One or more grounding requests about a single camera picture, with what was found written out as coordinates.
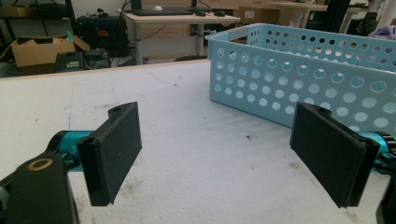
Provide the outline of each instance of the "light blue basket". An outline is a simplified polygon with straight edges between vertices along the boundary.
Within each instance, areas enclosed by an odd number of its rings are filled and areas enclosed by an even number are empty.
[[[270,24],[206,39],[211,100],[289,127],[306,102],[353,131],[396,136],[396,41]]]

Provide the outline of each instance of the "desk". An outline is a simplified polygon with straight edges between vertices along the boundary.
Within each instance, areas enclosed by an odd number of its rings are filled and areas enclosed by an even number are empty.
[[[0,79],[0,178],[60,130],[95,130],[138,102],[143,148],[114,205],[91,207],[70,183],[82,224],[375,223],[388,178],[372,173],[359,207],[339,209],[290,149],[290,129],[209,100],[209,61]]]
[[[131,21],[133,24],[137,64],[143,63],[143,56],[172,54],[182,52],[182,50],[184,50],[184,52],[196,50],[198,55],[202,55],[204,46],[204,24],[234,23],[240,21],[240,19],[237,17],[217,17],[213,15],[207,15],[205,17],[199,17],[195,15],[139,17],[132,13],[124,13],[123,15],[127,21]],[[188,37],[142,40],[140,33],[141,24],[170,23],[198,24],[198,34],[197,36]]]
[[[270,6],[277,7],[280,9],[282,8],[291,9],[293,12],[291,19],[293,26],[300,28],[305,28],[309,18],[309,13],[311,11],[327,10],[327,6],[323,6],[323,5],[312,5],[312,4],[304,4],[304,3],[293,3],[293,2],[270,2]],[[349,7],[346,12],[346,17],[344,19],[343,25],[340,28],[340,33],[345,34],[347,32],[347,27],[349,26],[353,15],[365,11],[367,11],[367,8]]]

